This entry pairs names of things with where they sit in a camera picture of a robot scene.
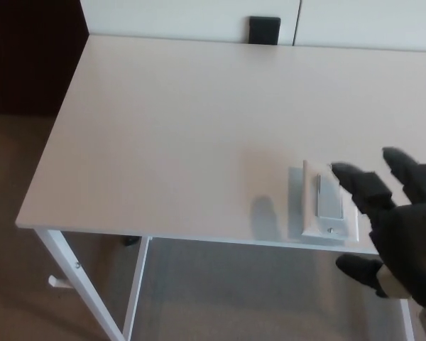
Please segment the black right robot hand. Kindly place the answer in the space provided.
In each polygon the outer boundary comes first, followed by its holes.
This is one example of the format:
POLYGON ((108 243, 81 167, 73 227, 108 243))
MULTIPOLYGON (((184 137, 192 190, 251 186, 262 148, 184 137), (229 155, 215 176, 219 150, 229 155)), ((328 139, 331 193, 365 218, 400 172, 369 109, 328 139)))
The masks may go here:
POLYGON ((360 213, 368 217, 369 236, 383 263, 426 308, 426 163, 396 147, 382 152, 391 174, 403 186, 407 205, 396 205, 391 190, 374 172, 342 162, 333 163, 331 169, 360 213))

